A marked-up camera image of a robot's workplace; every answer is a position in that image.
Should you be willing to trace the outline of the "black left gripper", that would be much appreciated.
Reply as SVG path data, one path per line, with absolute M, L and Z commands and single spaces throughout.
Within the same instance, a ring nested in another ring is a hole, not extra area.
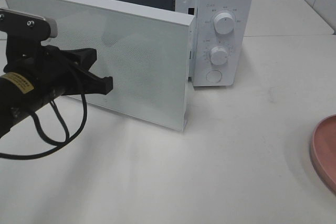
M 10 36 L 3 75 L 3 113 L 37 111 L 61 95 L 103 94 L 113 78 L 87 72 L 97 60 L 94 48 L 61 50 L 40 41 Z

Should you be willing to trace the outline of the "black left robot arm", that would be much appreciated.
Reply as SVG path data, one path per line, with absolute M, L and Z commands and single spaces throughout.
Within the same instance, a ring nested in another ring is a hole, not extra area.
M 89 70 L 97 60 L 93 48 L 61 50 L 40 42 L 7 40 L 4 74 L 1 75 L 1 136 L 28 116 L 64 95 L 106 95 L 113 78 L 100 78 Z

